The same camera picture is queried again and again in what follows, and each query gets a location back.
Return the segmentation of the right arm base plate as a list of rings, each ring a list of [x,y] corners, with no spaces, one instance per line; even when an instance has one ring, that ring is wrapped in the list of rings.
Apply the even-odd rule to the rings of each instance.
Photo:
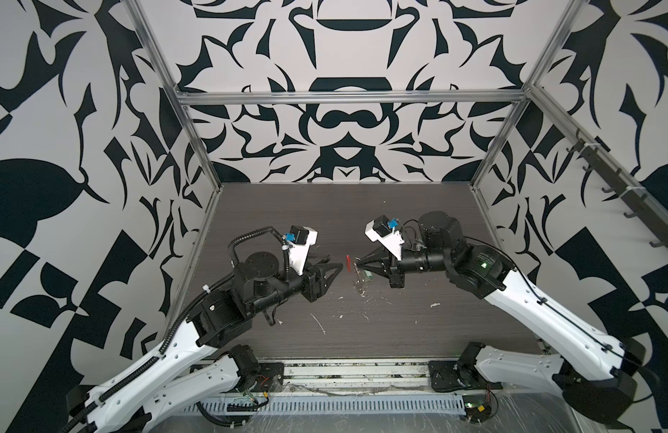
[[[452,393],[485,389],[487,382],[474,366],[460,361],[428,363],[431,388],[436,393]]]

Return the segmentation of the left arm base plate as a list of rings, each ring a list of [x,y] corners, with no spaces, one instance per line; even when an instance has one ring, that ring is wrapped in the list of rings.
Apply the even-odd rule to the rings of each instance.
[[[268,393],[283,384],[285,364],[282,362],[259,362],[258,374],[250,391]]]

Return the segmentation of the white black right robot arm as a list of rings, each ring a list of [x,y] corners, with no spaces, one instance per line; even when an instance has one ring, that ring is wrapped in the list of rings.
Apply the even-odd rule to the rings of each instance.
[[[379,247],[357,260],[357,268],[402,289],[408,274],[442,272],[448,281],[499,308],[553,350],[550,355],[506,351],[471,342],[451,367],[430,364],[438,393],[513,384],[550,393],[590,420],[611,425],[635,403],[645,347],[595,328],[531,283],[518,266],[492,245],[473,244],[460,222],[442,211],[422,215],[420,237],[404,244],[403,226],[379,216],[365,234]]]

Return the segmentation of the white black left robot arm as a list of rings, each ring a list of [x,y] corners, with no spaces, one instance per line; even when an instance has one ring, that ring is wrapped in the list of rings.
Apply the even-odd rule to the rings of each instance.
[[[216,393],[250,390],[261,367],[247,345],[229,342],[251,329],[254,317],[301,294],[314,302],[343,270],[324,257],[294,270],[287,259],[258,252],[195,298],[162,342],[110,380],[68,396],[63,432],[149,432],[177,411]]]

